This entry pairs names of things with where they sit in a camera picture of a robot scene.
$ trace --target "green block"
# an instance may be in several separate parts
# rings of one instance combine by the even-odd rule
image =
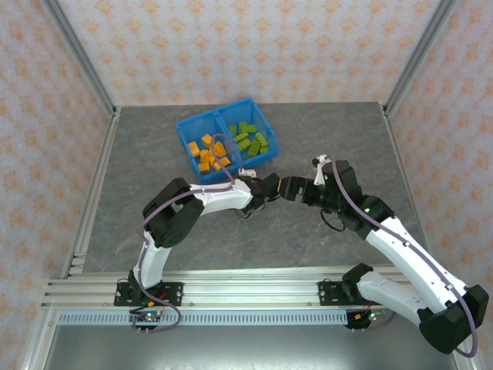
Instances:
[[[248,126],[246,122],[240,122],[240,133],[245,133],[245,126]]]
[[[238,147],[240,148],[240,152],[245,150],[246,148],[248,148],[250,146],[252,142],[249,140],[249,139],[245,139],[245,140],[241,140],[239,143],[238,143]]]
[[[256,156],[259,153],[260,149],[260,141],[255,140],[253,143],[250,145],[250,148],[248,149],[248,157],[252,158]]]
[[[229,126],[229,129],[230,129],[231,135],[233,135],[233,137],[235,137],[236,136],[236,125]]]
[[[245,125],[243,126],[243,131],[245,133],[256,133],[257,128],[255,127],[255,125]]]
[[[256,131],[255,125],[249,125],[245,121],[240,122],[240,133],[255,133]]]
[[[234,141],[239,143],[243,139],[248,139],[248,133],[241,133],[240,135],[235,136]]]
[[[261,147],[268,146],[267,145],[267,141],[265,140],[265,137],[263,137],[262,133],[256,133],[255,134],[255,139],[257,139],[257,140],[260,141],[260,146]]]

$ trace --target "orange block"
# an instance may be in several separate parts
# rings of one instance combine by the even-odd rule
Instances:
[[[188,147],[190,148],[193,156],[198,156],[200,154],[199,147],[195,141],[188,143]]]
[[[209,149],[209,164],[212,166],[216,162],[216,159],[214,158],[214,155],[212,151]]]
[[[213,139],[213,137],[209,134],[206,134],[204,136],[202,136],[202,142],[203,142],[203,145],[207,146],[208,148],[210,147],[210,142],[211,140]]]
[[[200,172],[207,172],[210,170],[209,164],[208,163],[199,163],[199,171]]]
[[[202,149],[200,151],[200,162],[201,163],[209,163],[210,153],[207,149]]]
[[[225,167],[227,167],[227,166],[229,166],[229,165],[231,164],[230,160],[228,160],[226,157],[221,158],[219,161],[220,161],[220,162],[223,164],[223,166],[225,166]]]
[[[224,149],[223,143],[218,141],[217,143],[214,144],[214,152],[216,153],[217,156],[225,156],[226,155],[226,149]]]

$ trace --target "wire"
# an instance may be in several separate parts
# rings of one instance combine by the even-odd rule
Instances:
[[[329,221],[327,221],[325,219],[325,216],[324,216],[324,210],[320,210],[320,217],[322,217],[322,221],[328,226],[330,227],[332,230],[335,230],[335,231],[338,231],[338,232],[342,232],[344,230],[346,230],[346,227],[344,225],[342,225],[342,229],[337,229],[336,227],[332,226],[331,224],[329,224]]]
[[[169,205],[175,203],[177,200],[180,200],[180,199],[182,199],[184,197],[188,197],[188,196],[193,195],[195,193],[222,193],[224,191],[228,191],[228,190],[233,189],[233,186],[235,184],[234,177],[233,177],[233,175],[231,175],[231,173],[228,171],[228,169],[220,162],[219,157],[216,155],[216,153],[214,151],[214,143],[216,142],[216,138],[218,136],[223,137],[225,139],[227,145],[228,145],[228,140],[229,140],[229,142],[232,142],[232,140],[230,139],[229,136],[227,136],[224,133],[216,133],[216,134],[213,135],[213,137],[211,139],[211,147],[212,147],[211,153],[213,154],[214,159],[216,160],[216,162],[218,162],[218,164],[221,166],[221,168],[226,173],[226,175],[228,176],[228,178],[231,180],[231,183],[227,187],[221,187],[221,188],[216,188],[216,189],[199,188],[199,189],[195,189],[195,190],[188,190],[188,191],[186,191],[184,193],[181,193],[181,194],[176,195],[175,197],[173,197],[170,200],[168,200],[168,201],[164,202],[163,204],[161,204],[149,216],[147,216],[144,219],[144,221],[142,222],[142,224],[141,224],[141,227],[142,228],[144,228],[159,212],[161,212],[162,210],[164,210],[165,208],[167,208]],[[238,160],[239,168],[242,170],[243,169],[243,162],[241,160],[240,150],[239,150],[238,146],[236,146],[236,145],[234,145],[233,147],[235,147],[235,149],[236,149],[235,150],[235,157]],[[143,248],[143,252],[140,254],[139,261],[137,263],[137,282],[139,283],[139,288],[142,291],[142,293],[144,293],[144,295],[147,296],[147,298],[151,299],[152,301],[155,301],[156,303],[161,304],[163,307],[172,308],[176,312],[176,314],[178,315],[178,318],[176,319],[176,321],[173,322],[171,325],[162,326],[160,328],[155,328],[152,331],[150,331],[151,333],[157,333],[157,332],[160,332],[160,331],[165,331],[165,330],[170,330],[172,328],[175,328],[182,321],[182,313],[178,309],[178,307],[175,306],[174,304],[171,304],[169,302],[166,302],[163,299],[159,299],[157,297],[154,297],[153,295],[151,295],[144,288],[144,285],[143,285],[143,282],[142,282],[142,266],[143,266],[144,258],[145,258],[146,254],[147,254],[147,251],[149,250],[149,241],[147,240],[147,238],[143,234],[142,234],[142,236],[143,236],[143,239],[144,239],[145,247]],[[136,321],[139,318],[141,318],[143,315],[144,314],[141,314],[139,316],[135,316],[134,317],[134,319],[132,321],[132,327],[133,327],[134,330],[137,330],[138,331],[138,328],[136,327]]]
[[[476,355],[476,352],[478,351],[478,332],[476,331],[476,325],[475,325],[475,320],[472,317],[471,310],[469,309],[468,305],[465,303],[464,298],[459,294],[457,289],[455,289],[454,285],[447,279],[445,274],[443,274],[438,267],[435,266],[433,262],[430,261],[430,259],[424,254],[422,251],[420,251],[417,247],[415,247],[409,240],[406,240],[404,237],[399,235],[398,233],[392,231],[388,227],[385,227],[382,225],[380,222],[374,220],[370,216],[368,216],[365,212],[360,209],[355,202],[350,198],[349,194],[347,193],[346,189],[344,189],[344,185],[342,184],[342,181],[340,179],[339,173],[337,172],[337,164],[336,164],[336,159],[334,155],[329,156],[330,161],[332,163],[332,170],[334,172],[334,177],[337,182],[337,186],[339,187],[339,190],[341,191],[343,197],[346,199],[346,201],[349,203],[349,205],[360,215],[362,216],[365,220],[373,224],[374,226],[382,229],[385,231],[387,234],[390,234],[392,237],[395,237],[397,240],[399,240],[402,244],[405,244],[409,246],[409,248],[416,253],[432,270],[433,272],[445,283],[446,286],[452,286],[451,292],[452,294],[457,298],[459,303],[462,306],[462,309],[468,319],[469,323],[469,328],[471,329],[471,335],[472,335],[472,347],[471,351],[469,353],[466,353],[462,351],[459,348],[456,348],[455,351],[459,353],[460,355],[463,355],[464,357],[467,358],[473,358]]]
[[[375,331],[375,330],[378,330],[378,329],[385,328],[386,326],[388,326],[391,323],[391,321],[396,316],[397,316],[396,313],[392,311],[391,316],[389,317],[389,319],[387,321],[385,321],[385,323],[380,324],[380,325],[376,325],[376,326],[371,325],[369,328],[364,329],[364,332],[366,333],[367,331]]]

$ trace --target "metal extrusion frame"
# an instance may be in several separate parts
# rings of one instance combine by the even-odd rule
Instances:
[[[101,195],[102,185],[104,183],[106,168],[109,162],[109,155],[115,138],[116,127],[122,107],[117,107],[116,111],[109,118],[108,127],[101,148],[99,150],[98,163],[92,177],[91,187],[86,198],[86,205],[82,212],[79,229],[75,235],[75,240],[72,246],[72,253],[69,254],[68,260],[65,263],[65,271],[62,275],[67,278],[71,274],[81,274],[86,259],[86,252],[89,246],[91,237],[92,225],[96,217],[98,208],[99,196]]]
[[[75,59],[79,62],[82,71],[86,75],[89,84],[96,93],[102,107],[107,112],[113,113],[115,110],[115,105],[113,104],[108,91],[99,78],[96,69],[92,65],[91,60],[87,56],[86,51],[82,47],[82,43],[80,42],[79,37],[77,37],[59,1],[42,0],[42,2],[45,4],[46,10],[51,15],[53,22],[58,26]]]
[[[197,323],[184,322],[185,325],[211,325],[200,319],[201,315],[219,317],[216,319],[217,325],[229,325],[229,318],[241,315],[253,317],[253,321],[256,316],[277,316],[280,320],[276,325],[342,325],[346,320],[344,311],[349,307],[321,307],[317,282],[323,279],[340,281],[342,275],[350,269],[351,266],[333,266],[172,271],[166,272],[163,280],[185,284],[179,309],[184,317],[189,318],[187,321],[197,320]],[[375,267],[375,271],[399,284],[411,284],[394,266]],[[41,320],[29,343],[22,369],[39,370],[45,367],[57,325],[100,325],[108,322],[109,325],[129,326],[125,315],[122,316],[128,308],[113,305],[119,278],[124,277],[121,274],[86,273],[74,274],[68,279],[51,280],[42,300]],[[465,346],[468,344],[461,345],[461,348],[465,349]],[[469,359],[454,354],[454,359],[459,369],[482,368],[478,356]]]
[[[399,80],[395,84],[395,87],[392,90],[388,101],[384,104],[386,115],[392,114],[394,109],[397,107],[399,100],[401,99],[407,87],[414,78],[414,75],[419,69],[421,62],[427,55],[428,50],[433,44],[433,41],[437,38],[442,25],[447,21],[448,15],[454,8],[456,2],[457,0],[441,0],[440,4],[437,7],[437,10],[431,17],[431,21],[428,24],[428,27],[424,30],[424,34],[422,35],[421,39],[416,45],[416,48],[412,52],[411,57],[407,61],[407,64],[404,67]]]

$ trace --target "black mounting plate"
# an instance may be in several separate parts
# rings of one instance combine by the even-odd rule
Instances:
[[[159,297],[163,292],[166,292],[164,301],[169,302],[177,307],[182,305],[183,297],[183,283],[176,282],[161,282],[153,287],[153,291],[150,292],[155,297]],[[118,307],[135,307],[142,306],[149,302],[149,299],[145,297],[145,301],[142,299],[134,298],[135,294],[132,294],[132,286],[128,281],[121,281],[116,285],[115,301],[114,305]]]
[[[342,281],[320,281],[318,283],[320,306],[363,306],[370,303],[366,299],[348,297],[342,289]]]

